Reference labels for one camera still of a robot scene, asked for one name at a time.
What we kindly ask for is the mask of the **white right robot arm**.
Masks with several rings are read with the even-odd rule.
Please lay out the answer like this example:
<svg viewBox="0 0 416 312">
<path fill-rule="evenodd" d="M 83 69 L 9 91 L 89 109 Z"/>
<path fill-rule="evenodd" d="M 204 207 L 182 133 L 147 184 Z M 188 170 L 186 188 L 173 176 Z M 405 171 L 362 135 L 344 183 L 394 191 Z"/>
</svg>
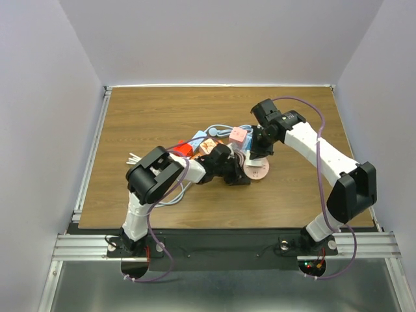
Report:
<svg viewBox="0 0 416 312">
<path fill-rule="evenodd" d="M 332 187 L 321 201 L 322 212 L 303 228 L 299 238 L 301 250 L 313 254 L 324 239 L 376 203 L 376 169 L 370 162 L 359 163 L 341 153 L 296 111 L 252 109 L 251 113 L 258 122 L 253 127 L 251 158 L 271 155 L 273 145 L 281 142 L 317 169 L 319 184 L 326 179 Z"/>
</svg>

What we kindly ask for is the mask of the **light blue round power strip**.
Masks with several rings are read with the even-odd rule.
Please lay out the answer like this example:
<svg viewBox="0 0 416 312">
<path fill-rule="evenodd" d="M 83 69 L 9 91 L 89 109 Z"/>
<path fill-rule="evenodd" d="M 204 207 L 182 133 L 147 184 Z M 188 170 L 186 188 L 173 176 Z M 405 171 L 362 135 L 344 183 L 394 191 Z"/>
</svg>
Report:
<svg viewBox="0 0 416 312">
<path fill-rule="evenodd" d="M 222 127 L 225 127 L 225 129 L 218 131 L 217 127 L 220 127 L 220 124 L 209 126 L 204 131 L 207 133 L 207 137 L 205 139 L 208 139 L 208 138 L 215 139 L 217 137 L 219 138 L 229 137 L 229 134 L 231 130 L 233 129 L 233 127 L 231 126 L 222 125 Z M 252 127 L 250 125 L 243 125 L 240 128 L 247 130 L 248 132 L 247 135 L 252 135 Z M 174 151 L 172 148 L 168 148 L 168 153 L 169 153 L 169 156 L 171 156 L 174 161 L 178 161 L 179 164 L 182 165 L 185 169 L 185 171 L 183 172 L 183 175 L 180 178 L 177 178 L 174 180 L 175 185 L 170 190 L 170 192 L 172 192 L 178 186 L 181 186 L 181 192 L 168 203 L 164 203 L 160 201 L 156 205 L 156 207 L 162 207 L 162 206 L 173 205 L 173 204 L 178 203 L 180 200 L 182 200 L 184 193 L 189 188 L 189 186 L 193 183 L 198 184 L 202 182 L 204 176 L 206 175 L 206 171 L 202 163 L 203 161 L 202 156 L 208 156 L 208 155 L 199 155 L 198 157 L 184 157 L 180 155 L 179 152 Z"/>
</svg>

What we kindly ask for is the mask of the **blue socket adapter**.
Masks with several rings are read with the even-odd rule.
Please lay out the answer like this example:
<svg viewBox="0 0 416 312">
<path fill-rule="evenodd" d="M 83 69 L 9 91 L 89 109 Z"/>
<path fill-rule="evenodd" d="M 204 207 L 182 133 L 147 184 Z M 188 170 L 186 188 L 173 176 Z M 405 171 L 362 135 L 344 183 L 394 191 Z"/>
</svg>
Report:
<svg viewBox="0 0 416 312">
<path fill-rule="evenodd" d="M 251 146 L 252 146 L 252 135 L 247 135 L 244 139 L 241 150 L 242 151 L 250 150 Z"/>
</svg>

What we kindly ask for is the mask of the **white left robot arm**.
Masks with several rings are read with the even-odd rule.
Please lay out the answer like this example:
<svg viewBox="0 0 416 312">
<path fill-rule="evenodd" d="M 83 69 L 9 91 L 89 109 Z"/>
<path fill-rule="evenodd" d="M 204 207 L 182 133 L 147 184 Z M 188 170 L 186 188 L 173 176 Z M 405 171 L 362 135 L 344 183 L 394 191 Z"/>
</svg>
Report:
<svg viewBox="0 0 416 312">
<path fill-rule="evenodd" d="M 151 210 L 182 180 L 202 185 L 221 177 L 229 186 L 249 185 L 240 163 L 240 156 L 224 144 L 194 159 L 174 155 L 162 146 L 154 148 L 126 173 L 129 203 L 120 228 L 124 251 L 131 256 L 144 251 Z"/>
</svg>

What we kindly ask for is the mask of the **white cube socket adapter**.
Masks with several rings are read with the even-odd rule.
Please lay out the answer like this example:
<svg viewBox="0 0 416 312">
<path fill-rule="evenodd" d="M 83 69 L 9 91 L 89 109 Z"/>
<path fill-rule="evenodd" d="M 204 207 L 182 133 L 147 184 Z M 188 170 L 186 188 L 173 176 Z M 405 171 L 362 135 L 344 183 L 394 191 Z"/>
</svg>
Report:
<svg viewBox="0 0 416 312">
<path fill-rule="evenodd" d="M 262 167 L 263 166 L 263 160 L 264 160 L 264 158 L 258 158 L 258 159 L 251 159 L 251 158 L 249 158 L 246 161 L 246 165 L 247 166 L 251 166 L 251 167 L 259 168 L 259 167 Z"/>
</svg>

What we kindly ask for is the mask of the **pink cube socket adapter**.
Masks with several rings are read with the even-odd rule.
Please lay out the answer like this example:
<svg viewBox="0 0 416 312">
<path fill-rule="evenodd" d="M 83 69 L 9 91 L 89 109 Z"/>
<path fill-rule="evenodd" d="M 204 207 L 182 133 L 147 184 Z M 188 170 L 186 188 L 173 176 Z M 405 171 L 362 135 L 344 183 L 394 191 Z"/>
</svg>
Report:
<svg viewBox="0 0 416 312">
<path fill-rule="evenodd" d="M 229 134 L 229 142 L 241 147 L 244 144 L 247 133 L 245 129 L 234 127 Z"/>
</svg>

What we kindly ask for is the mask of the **pink round power strip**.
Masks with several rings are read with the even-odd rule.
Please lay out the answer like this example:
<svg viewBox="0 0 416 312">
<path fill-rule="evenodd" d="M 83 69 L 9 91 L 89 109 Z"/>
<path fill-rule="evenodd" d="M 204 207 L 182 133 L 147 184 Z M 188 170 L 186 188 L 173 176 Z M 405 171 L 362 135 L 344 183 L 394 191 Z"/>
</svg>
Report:
<svg viewBox="0 0 416 312">
<path fill-rule="evenodd" d="M 256 168 L 246 165 L 246 161 L 250 158 L 250 151 L 240 151 L 236 150 L 235 155 L 239 158 L 239 165 L 242 168 L 243 172 L 251 179 L 251 180 L 260 180 L 264 179 L 270 170 L 269 161 L 267 158 L 263 160 L 263 166 Z"/>
</svg>

